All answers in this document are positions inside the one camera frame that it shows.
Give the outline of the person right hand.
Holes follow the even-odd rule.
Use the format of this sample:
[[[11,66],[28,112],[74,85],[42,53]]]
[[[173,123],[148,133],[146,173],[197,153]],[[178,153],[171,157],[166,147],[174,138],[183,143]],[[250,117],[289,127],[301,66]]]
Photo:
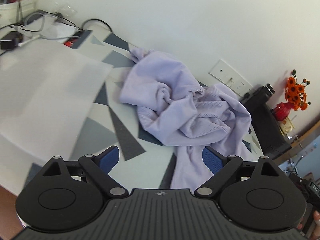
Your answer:
[[[314,240],[319,239],[319,219],[320,219],[320,214],[318,211],[315,211],[313,213],[313,220],[316,225],[309,239],[314,239]]]

